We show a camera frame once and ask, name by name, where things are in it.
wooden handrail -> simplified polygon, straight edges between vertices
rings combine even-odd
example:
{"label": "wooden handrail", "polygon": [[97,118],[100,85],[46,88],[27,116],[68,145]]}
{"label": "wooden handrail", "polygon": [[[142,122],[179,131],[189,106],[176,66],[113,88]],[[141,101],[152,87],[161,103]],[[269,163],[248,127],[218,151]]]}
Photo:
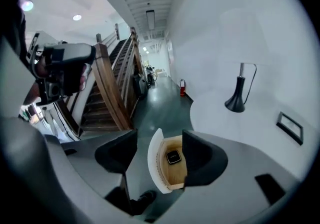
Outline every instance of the wooden handrail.
{"label": "wooden handrail", "polygon": [[114,62],[113,62],[113,64],[112,64],[112,70],[115,70],[115,68],[116,68],[116,66],[117,66],[117,64],[118,64],[118,61],[119,61],[119,59],[120,59],[121,53],[122,53],[122,51],[124,50],[125,45],[126,45],[126,43],[128,42],[128,40],[129,40],[130,38],[131,38],[131,35],[125,40],[125,42],[124,42],[124,44],[122,45],[120,51],[118,52],[118,55],[116,56],[116,58],[115,58],[115,60],[114,60]]}
{"label": "wooden handrail", "polygon": [[136,34],[135,28],[131,28],[131,34],[132,34],[132,41],[133,41],[133,47],[134,47],[134,56],[135,56],[136,64],[138,67],[138,71],[139,71],[139,74],[143,74],[143,68],[141,65],[141,59],[140,59],[140,53],[139,53],[138,35]]}
{"label": "wooden handrail", "polygon": [[113,36],[115,36],[116,33],[112,32],[110,35],[108,35],[105,39],[102,40],[102,44],[106,44],[108,42],[108,40],[110,40]]}
{"label": "wooden handrail", "polygon": [[128,55],[130,53],[130,48],[132,46],[132,41],[130,42],[129,44],[129,47],[128,49],[126,50],[125,52],[125,56],[124,56],[124,59],[121,63],[121,67],[120,67],[120,70],[119,70],[119,74],[118,74],[118,77],[116,78],[116,84],[119,85],[120,84],[120,81],[124,75],[124,71],[125,71],[125,67],[126,67],[126,64],[127,64],[127,59],[128,59]]}
{"label": "wooden handrail", "polygon": [[105,44],[106,47],[110,47],[110,45],[111,45],[114,41],[116,41],[116,40],[117,40],[117,36],[114,35],[114,37],[112,37],[112,38],[108,41],[108,43]]}
{"label": "wooden handrail", "polygon": [[133,125],[121,98],[111,67],[107,46],[97,43],[94,47],[96,55],[95,61],[92,64],[92,70],[103,101],[118,128],[121,131],[130,130],[133,128]]}
{"label": "wooden handrail", "polygon": [[121,98],[124,99],[125,106],[127,106],[130,76],[131,76],[131,72],[132,72],[132,66],[134,63],[134,56],[135,56],[134,50],[135,50],[135,47],[132,47],[132,51],[130,53],[130,58],[129,58],[129,62],[128,62],[128,68],[126,69],[126,73],[125,73],[124,81],[123,81],[123,85],[122,85],[122,90],[121,90]]}

picture frame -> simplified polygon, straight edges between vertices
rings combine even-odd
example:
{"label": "picture frame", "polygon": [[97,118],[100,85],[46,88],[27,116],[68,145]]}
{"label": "picture frame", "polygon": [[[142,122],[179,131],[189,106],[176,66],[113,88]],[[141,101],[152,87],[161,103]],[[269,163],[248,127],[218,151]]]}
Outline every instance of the picture frame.
{"label": "picture frame", "polygon": [[276,126],[284,130],[300,146],[304,143],[304,128],[283,112],[280,112]]}

white table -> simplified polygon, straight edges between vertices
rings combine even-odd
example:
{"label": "white table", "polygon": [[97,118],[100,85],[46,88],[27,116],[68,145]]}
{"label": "white table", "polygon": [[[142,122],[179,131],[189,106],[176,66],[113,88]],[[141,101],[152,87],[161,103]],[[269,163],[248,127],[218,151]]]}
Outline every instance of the white table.
{"label": "white table", "polygon": [[[265,94],[251,92],[245,111],[232,112],[225,107],[232,94],[232,90],[217,89],[194,99],[190,109],[193,129],[256,147],[302,181],[318,150],[319,133],[292,109]],[[280,112],[303,126],[301,146],[276,126]]]}

ceiling light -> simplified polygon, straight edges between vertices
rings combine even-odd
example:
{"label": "ceiling light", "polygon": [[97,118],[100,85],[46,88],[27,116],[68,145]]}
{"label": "ceiling light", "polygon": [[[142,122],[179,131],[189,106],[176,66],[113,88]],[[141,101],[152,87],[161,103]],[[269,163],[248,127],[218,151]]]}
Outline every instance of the ceiling light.
{"label": "ceiling light", "polygon": [[82,17],[81,17],[80,14],[77,14],[77,15],[74,15],[74,16],[73,16],[73,20],[74,20],[74,21],[79,21],[79,20],[81,20],[81,18],[82,18]]}
{"label": "ceiling light", "polygon": [[34,7],[34,3],[29,0],[21,0],[20,7],[25,12],[29,12]]}
{"label": "ceiling light", "polygon": [[149,29],[154,30],[155,29],[155,11],[147,10],[145,13],[146,13],[146,19],[148,21]]}

hallway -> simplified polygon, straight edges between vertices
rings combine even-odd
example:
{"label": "hallway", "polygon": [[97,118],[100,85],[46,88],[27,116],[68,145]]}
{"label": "hallway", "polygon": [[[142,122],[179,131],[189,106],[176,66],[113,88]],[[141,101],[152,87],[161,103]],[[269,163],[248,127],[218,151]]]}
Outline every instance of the hallway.
{"label": "hallway", "polygon": [[162,129],[165,138],[181,135],[182,129],[192,130],[190,107],[192,102],[180,97],[178,86],[169,78],[161,77],[151,86],[145,99],[139,102],[134,114],[134,127],[138,130],[137,152],[126,172],[130,197],[138,199],[147,190],[157,191],[157,198],[137,218],[146,216],[159,217],[177,198],[182,190],[162,194],[149,173],[147,155],[150,140],[158,128]]}

